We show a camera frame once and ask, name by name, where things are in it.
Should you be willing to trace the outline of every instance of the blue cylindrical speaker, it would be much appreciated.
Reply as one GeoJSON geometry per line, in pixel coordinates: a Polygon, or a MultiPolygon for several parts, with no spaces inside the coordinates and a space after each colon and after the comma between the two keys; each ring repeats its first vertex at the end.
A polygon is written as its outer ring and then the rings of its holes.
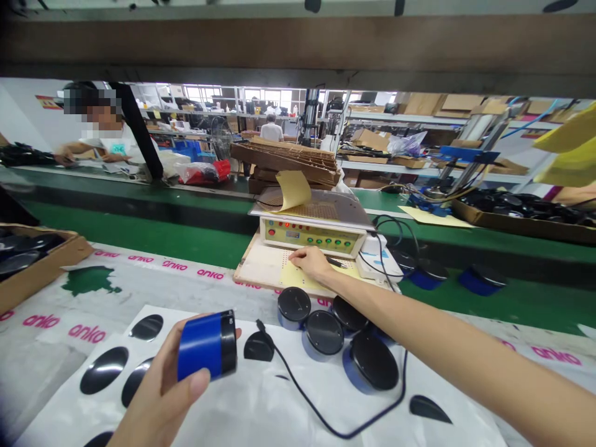
{"type": "Polygon", "coordinates": [[[233,310],[188,321],[180,337],[178,381],[202,368],[216,380],[236,371],[236,320],[233,310]]]}

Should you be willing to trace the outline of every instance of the person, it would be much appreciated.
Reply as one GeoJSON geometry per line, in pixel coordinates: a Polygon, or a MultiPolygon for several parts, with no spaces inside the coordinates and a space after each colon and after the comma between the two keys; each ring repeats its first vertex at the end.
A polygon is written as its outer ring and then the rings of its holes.
{"type": "MultiPolygon", "coordinates": [[[[289,259],[532,445],[594,445],[596,396],[589,391],[457,317],[335,271],[317,247],[301,248],[289,259]]],[[[108,447],[169,446],[206,390],[206,370],[176,384],[184,323],[174,327],[153,360],[108,447]]]]}
{"type": "Polygon", "coordinates": [[[267,115],[267,124],[261,126],[261,138],[275,142],[284,141],[284,131],[281,126],[275,124],[275,115],[267,115]]]}
{"type": "MultiPolygon", "coordinates": [[[[97,150],[105,163],[127,161],[142,156],[137,140],[122,117],[117,105],[115,90],[99,90],[92,82],[75,82],[64,88],[66,114],[79,114],[83,121],[93,123],[91,138],[80,138],[77,142],[62,145],[55,153],[55,159],[69,166],[75,161],[75,154],[97,150]]],[[[153,148],[159,151],[151,139],[153,148]]]]}

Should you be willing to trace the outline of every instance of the cardboard box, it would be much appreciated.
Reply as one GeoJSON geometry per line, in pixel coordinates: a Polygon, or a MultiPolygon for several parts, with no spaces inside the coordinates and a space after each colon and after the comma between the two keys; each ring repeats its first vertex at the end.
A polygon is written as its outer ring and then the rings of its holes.
{"type": "Polygon", "coordinates": [[[385,111],[385,106],[357,106],[356,104],[349,104],[348,107],[352,109],[352,112],[383,113],[385,111]]]}
{"type": "Polygon", "coordinates": [[[442,118],[470,118],[470,112],[439,110],[435,112],[435,116],[442,118]]]}
{"type": "Polygon", "coordinates": [[[482,141],[478,140],[458,140],[457,138],[453,140],[450,144],[453,147],[463,147],[466,149],[478,149],[482,146],[482,141]]]}
{"type": "Polygon", "coordinates": [[[460,201],[453,201],[451,208],[457,217],[477,227],[565,242],[596,243],[596,230],[582,225],[486,213],[460,201]]]}
{"type": "Polygon", "coordinates": [[[358,176],[360,175],[359,169],[344,169],[343,170],[345,177],[343,178],[343,182],[346,184],[347,187],[356,187],[358,184],[358,176]]]}
{"type": "Polygon", "coordinates": [[[379,163],[380,165],[386,165],[388,158],[381,157],[367,157],[358,155],[346,155],[348,161],[358,161],[360,163],[379,163]]]}
{"type": "Polygon", "coordinates": [[[358,129],[352,135],[351,140],[354,146],[367,146],[383,152],[387,151],[387,144],[389,144],[388,138],[368,129],[358,129]]]}
{"type": "Polygon", "coordinates": [[[29,237],[56,233],[65,240],[61,245],[50,250],[44,259],[0,282],[0,315],[16,307],[63,274],[64,270],[61,267],[75,265],[93,253],[93,247],[86,239],[74,232],[28,227],[17,223],[0,223],[0,228],[10,230],[16,235],[29,237]]]}
{"type": "Polygon", "coordinates": [[[444,99],[440,93],[412,93],[404,114],[432,116],[440,110],[444,99]]]}
{"type": "Polygon", "coordinates": [[[406,168],[410,169],[422,169],[427,164],[430,164],[430,161],[428,160],[428,158],[424,157],[414,158],[406,155],[400,155],[391,160],[391,163],[393,163],[394,165],[405,166],[406,168]]]}
{"type": "Polygon", "coordinates": [[[497,158],[490,170],[493,174],[526,175],[530,169],[506,158],[497,158]]]}
{"type": "Polygon", "coordinates": [[[482,104],[484,96],[449,94],[445,97],[441,109],[469,112],[482,104]]]}
{"type": "Polygon", "coordinates": [[[470,112],[471,115],[500,115],[507,110],[507,104],[503,99],[488,98],[481,105],[470,112]]]}
{"type": "Polygon", "coordinates": [[[358,187],[366,189],[379,189],[380,187],[387,186],[390,183],[391,180],[379,175],[371,177],[363,176],[358,179],[358,187]]]}
{"type": "Polygon", "coordinates": [[[526,113],[528,115],[541,115],[551,107],[552,103],[552,101],[530,101],[526,113]]]}

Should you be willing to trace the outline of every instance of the machine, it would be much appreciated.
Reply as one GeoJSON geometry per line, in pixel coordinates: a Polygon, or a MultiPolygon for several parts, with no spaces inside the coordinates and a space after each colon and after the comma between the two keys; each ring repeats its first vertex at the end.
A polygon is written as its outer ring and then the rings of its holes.
{"type": "MultiPolygon", "coordinates": [[[[328,256],[355,260],[359,275],[378,284],[386,282],[384,267],[391,282],[397,284],[402,271],[386,248],[387,240],[382,235],[377,237],[358,199],[352,194],[318,189],[311,193],[308,204],[278,213],[255,204],[249,214],[260,218],[261,241],[286,249],[317,246],[328,256]]],[[[280,194],[281,188],[269,187],[258,200],[269,203],[280,194]]]]}
{"type": "MultiPolygon", "coordinates": [[[[269,187],[259,197],[269,202],[281,195],[281,188],[269,187]]],[[[355,259],[367,232],[375,231],[355,196],[312,190],[308,204],[271,213],[255,204],[249,212],[260,218],[261,241],[283,248],[313,245],[326,255],[355,259]]]]}

